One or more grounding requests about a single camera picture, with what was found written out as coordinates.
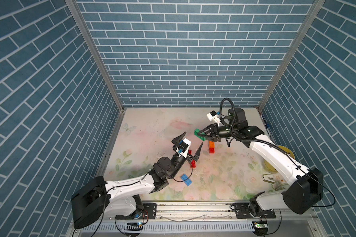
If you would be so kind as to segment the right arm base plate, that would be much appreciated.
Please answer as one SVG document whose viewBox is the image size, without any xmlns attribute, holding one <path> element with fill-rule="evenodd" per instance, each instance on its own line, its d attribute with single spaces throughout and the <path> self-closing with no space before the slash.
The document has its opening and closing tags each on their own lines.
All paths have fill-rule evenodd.
<svg viewBox="0 0 356 237">
<path fill-rule="evenodd" d="M 230 205 L 230 209 L 235 212 L 237 219 L 274 219 L 276 214 L 274 210 L 257 210 L 251 207 L 249 202 L 235 202 Z"/>
</svg>

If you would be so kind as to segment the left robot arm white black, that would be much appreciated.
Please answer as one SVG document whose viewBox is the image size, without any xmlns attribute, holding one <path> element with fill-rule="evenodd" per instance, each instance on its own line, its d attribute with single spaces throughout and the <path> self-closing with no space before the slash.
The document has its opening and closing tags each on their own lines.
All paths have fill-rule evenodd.
<svg viewBox="0 0 356 237">
<path fill-rule="evenodd" d="M 185 135 L 172 140 L 174 155 L 161 157 L 146 174 L 120 181 L 98 176 L 76 191 L 71 197 L 74 228 L 83 229 L 106 216 L 138 218 L 144 209 L 140 195 L 161 191 L 185 162 L 198 161 L 201 148 L 189 154 L 191 141 Z"/>
</svg>

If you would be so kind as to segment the orange lego brick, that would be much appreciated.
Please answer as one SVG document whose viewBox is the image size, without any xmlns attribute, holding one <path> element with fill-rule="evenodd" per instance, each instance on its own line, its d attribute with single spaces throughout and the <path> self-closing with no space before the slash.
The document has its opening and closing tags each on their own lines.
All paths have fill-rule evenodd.
<svg viewBox="0 0 356 237">
<path fill-rule="evenodd" d="M 209 141 L 208 144 L 209 144 L 209 148 L 214 148 L 215 147 L 215 143 L 214 142 Z"/>
</svg>

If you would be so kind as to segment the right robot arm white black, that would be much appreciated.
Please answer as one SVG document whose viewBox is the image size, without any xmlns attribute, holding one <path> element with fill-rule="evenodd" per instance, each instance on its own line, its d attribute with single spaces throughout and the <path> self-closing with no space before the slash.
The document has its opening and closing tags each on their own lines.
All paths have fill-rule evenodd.
<svg viewBox="0 0 356 237">
<path fill-rule="evenodd" d="M 232 140 L 243 143 L 247 148 L 260 155 L 273 166 L 288 184 L 285 190 L 271 193 L 261 192 L 249 200 L 249 212 L 261 217 L 271 209 L 289 209 L 303 214 L 323 198 L 323 174 L 318 169 L 309 169 L 291 158 L 287 152 L 274 144 L 257 126 L 248 125 L 245 112 L 236 108 L 229 98 L 231 108 L 226 116 L 222 111 L 211 111 L 206 116 L 211 124 L 197 134 L 211 142 L 225 139 L 230 145 Z"/>
</svg>

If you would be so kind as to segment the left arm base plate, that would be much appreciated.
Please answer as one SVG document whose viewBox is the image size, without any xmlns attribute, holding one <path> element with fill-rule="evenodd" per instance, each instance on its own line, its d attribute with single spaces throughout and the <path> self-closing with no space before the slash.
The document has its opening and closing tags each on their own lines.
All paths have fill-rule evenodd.
<svg viewBox="0 0 356 237">
<path fill-rule="evenodd" d="M 134 219 L 155 219 L 157 211 L 156 203 L 142 203 L 135 206 L 135 210 L 129 215 L 116 215 L 119 220 L 134 220 Z"/>
</svg>

